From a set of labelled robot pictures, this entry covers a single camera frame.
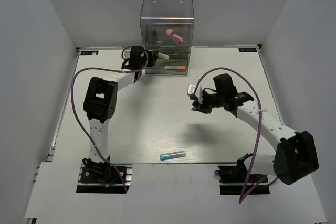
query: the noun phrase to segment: black joint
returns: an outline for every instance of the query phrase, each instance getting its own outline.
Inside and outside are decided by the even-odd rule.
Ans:
[[[274,171],[279,179],[291,185],[319,168],[313,136],[307,131],[296,133],[278,144]]]
[[[233,85],[232,78],[229,74],[224,73],[213,78],[216,91],[226,97],[232,97],[237,94],[237,88]]]
[[[144,48],[141,46],[133,46],[131,47],[130,57],[123,62],[121,68],[129,70],[142,69],[146,64],[146,59]]]
[[[87,117],[101,123],[111,118],[117,105],[117,91],[117,82],[105,81],[98,77],[91,78],[83,104]]]

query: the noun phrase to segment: white robotic arm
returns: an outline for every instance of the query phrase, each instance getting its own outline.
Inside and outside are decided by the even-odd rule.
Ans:
[[[118,92],[121,89],[125,88],[126,86],[133,84],[135,82],[135,73],[114,73],[108,77],[103,78],[102,80],[109,83],[117,83],[117,92]],[[89,119],[90,135],[95,141],[96,146],[99,148],[100,153],[105,159],[108,159],[110,156],[108,152],[108,142],[107,142],[109,123],[110,118],[107,118],[104,122],[101,122],[100,120],[95,118]],[[92,142],[90,146],[89,158],[97,163],[102,162],[102,159],[98,155],[97,150],[92,144]]]
[[[205,114],[212,108],[224,108],[234,116],[258,130],[258,103],[246,92],[238,93],[231,76],[222,74],[214,77],[216,90],[207,93],[200,86],[189,85],[188,96],[193,102],[193,110]],[[318,169],[314,140],[311,134],[301,133],[283,125],[269,113],[262,111],[261,135],[275,150],[275,155],[256,155],[252,174],[275,175],[285,184],[295,181]],[[250,165],[251,154],[237,161],[237,174],[245,178]]]
[[[157,58],[169,59],[169,56],[158,51],[146,51],[141,46],[133,46],[130,56],[122,64],[123,69],[130,71],[114,73],[105,78],[93,77],[90,80],[83,108],[89,119],[90,135],[95,142],[95,145],[91,142],[91,161],[103,162],[96,147],[104,159],[109,158],[108,127],[117,106],[118,91],[137,82],[146,62],[146,67],[152,67]]]

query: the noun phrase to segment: transparent container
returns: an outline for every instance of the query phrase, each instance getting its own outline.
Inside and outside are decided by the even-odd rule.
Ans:
[[[187,75],[194,31],[193,0],[143,0],[140,27],[147,50],[168,54],[146,73]]]

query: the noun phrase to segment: white wall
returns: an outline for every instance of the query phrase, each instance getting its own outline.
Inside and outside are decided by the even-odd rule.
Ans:
[[[286,0],[194,0],[194,45],[263,43]],[[141,44],[142,0],[51,0],[77,47]]]
[[[312,175],[328,223],[336,223],[336,0],[287,0],[263,46],[285,123],[315,139]]]
[[[0,223],[21,223],[76,49],[50,0],[0,0]]]

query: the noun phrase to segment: cable tie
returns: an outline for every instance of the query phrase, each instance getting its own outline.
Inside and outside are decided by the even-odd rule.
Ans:
[[[262,109],[262,110],[261,110],[261,109],[258,109],[258,113],[259,113],[259,112],[267,112],[267,109]]]

